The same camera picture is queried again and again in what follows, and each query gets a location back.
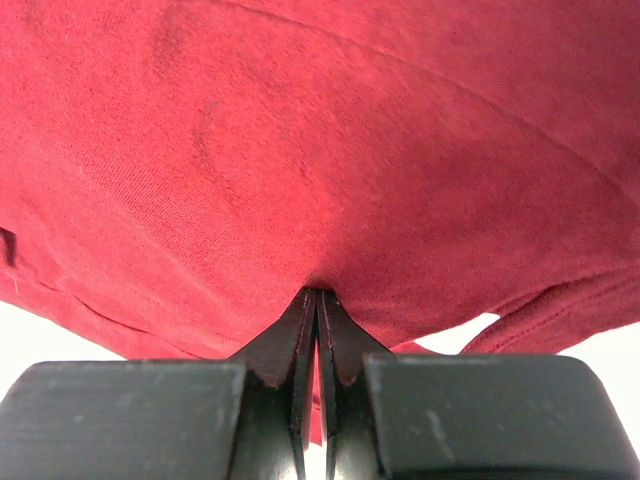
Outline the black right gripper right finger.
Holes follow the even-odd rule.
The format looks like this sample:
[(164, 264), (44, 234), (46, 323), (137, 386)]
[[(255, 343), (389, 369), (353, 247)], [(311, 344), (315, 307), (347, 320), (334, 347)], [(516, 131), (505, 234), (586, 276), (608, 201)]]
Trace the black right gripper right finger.
[(544, 354), (395, 354), (317, 295), (330, 479), (635, 479), (600, 379)]

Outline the dark maroon t shirt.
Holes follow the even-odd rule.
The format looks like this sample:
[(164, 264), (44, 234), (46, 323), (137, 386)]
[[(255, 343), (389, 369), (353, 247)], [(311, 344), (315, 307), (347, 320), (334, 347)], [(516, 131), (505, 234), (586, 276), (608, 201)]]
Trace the dark maroon t shirt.
[(223, 358), (306, 286), (398, 352), (636, 323), (638, 3), (2, 3), (3, 301)]

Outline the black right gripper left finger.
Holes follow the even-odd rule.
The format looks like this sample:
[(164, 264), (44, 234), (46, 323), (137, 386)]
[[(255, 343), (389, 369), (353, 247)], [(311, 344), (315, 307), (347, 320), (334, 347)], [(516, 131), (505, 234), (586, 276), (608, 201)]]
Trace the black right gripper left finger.
[(315, 291), (225, 360), (41, 362), (1, 403), (5, 479), (301, 479)]

